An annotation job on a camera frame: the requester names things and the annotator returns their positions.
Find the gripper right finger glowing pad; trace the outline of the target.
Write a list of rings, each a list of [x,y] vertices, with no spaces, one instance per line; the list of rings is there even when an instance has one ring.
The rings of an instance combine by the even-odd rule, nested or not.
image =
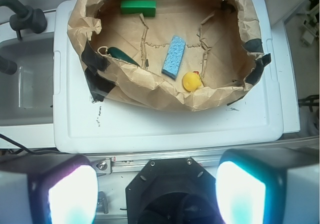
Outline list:
[[[318,224],[320,152],[228,149],[220,158],[215,192],[227,224]]]

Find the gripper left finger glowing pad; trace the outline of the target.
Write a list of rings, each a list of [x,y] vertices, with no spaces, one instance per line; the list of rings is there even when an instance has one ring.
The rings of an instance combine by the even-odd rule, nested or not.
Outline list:
[[[81,154],[0,158],[2,224],[91,224],[98,177]]]

